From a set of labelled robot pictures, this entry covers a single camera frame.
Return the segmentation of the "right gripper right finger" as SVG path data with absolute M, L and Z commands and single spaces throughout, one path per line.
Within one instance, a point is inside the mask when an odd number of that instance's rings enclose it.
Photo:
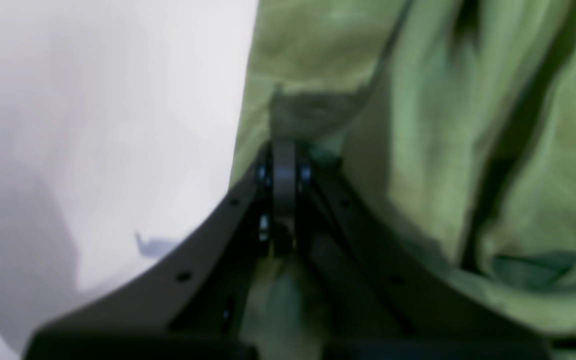
M 547 342 L 414 259 L 313 146 L 287 143 L 297 250 L 333 309 L 323 360 L 551 360 Z

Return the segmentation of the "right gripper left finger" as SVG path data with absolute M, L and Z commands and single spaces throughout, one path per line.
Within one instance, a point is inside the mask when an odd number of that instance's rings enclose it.
M 25 360 L 256 360 L 239 337 L 258 260 L 273 250 L 286 142 L 265 144 L 209 217 L 158 264 L 36 331 Z

